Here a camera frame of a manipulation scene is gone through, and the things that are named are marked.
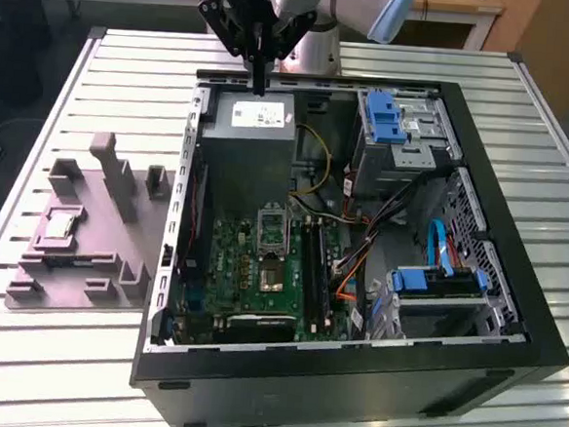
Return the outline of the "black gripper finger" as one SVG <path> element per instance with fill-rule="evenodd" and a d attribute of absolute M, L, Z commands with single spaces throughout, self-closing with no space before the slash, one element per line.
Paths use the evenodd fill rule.
<path fill-rule="evenodd" d="M 272 71 L 276 59 L 285 59 L 295 45 L 314 24 L 314 11 L 294 16 L 284 22 L 279 18 L 263 23 L 262 62 L 260 65 L 259 95 L 264 96 L 268 85 L 267 74 Z"/>
<path fill-rule="evenodd" d="M 243 25 L 227 0 L 201 0 L 198 10 L 230 55 L 242 57 L 251 76 L 253 93 L 258 95 L 262 62 L 261 23 Z"/>

